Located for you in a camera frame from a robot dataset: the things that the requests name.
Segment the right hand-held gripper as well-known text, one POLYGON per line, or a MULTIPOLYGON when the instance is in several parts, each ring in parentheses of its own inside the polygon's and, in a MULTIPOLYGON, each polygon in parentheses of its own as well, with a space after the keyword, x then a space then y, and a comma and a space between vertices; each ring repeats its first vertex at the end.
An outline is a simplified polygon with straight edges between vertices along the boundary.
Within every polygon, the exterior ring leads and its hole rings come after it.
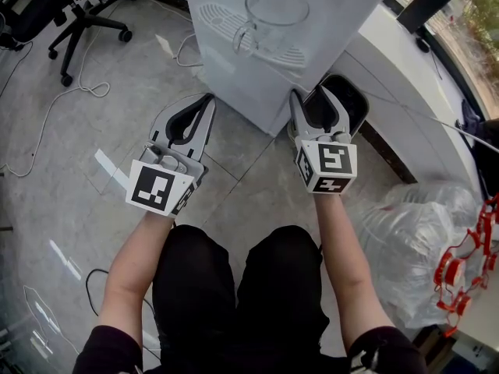
POLYGON ((352 144, 349 115, 340 100, 319 85, 323 98, 321 128, 307 120, 305 104, 296 89, 289 94, 289 107, 297 137, 295 163, 308 193, 344 194, 358 175, 358 154, 352 144))

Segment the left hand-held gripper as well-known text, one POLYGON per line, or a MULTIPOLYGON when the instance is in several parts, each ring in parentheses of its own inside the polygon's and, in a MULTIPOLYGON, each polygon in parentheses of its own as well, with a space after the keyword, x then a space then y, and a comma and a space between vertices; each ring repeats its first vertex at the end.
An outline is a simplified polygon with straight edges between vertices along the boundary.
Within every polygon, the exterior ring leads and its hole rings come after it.
POLYGON ((155 143, 147 143, 131 165, 126 202, 165 217, 176 217, 200 186, 207 168, 199 161, 211 134, 216 99, 211 93, 193 95, 193 103, 177 101, 166 107, 154 121, 155 132, 168 143, 185 143, 183 155, 155 143))

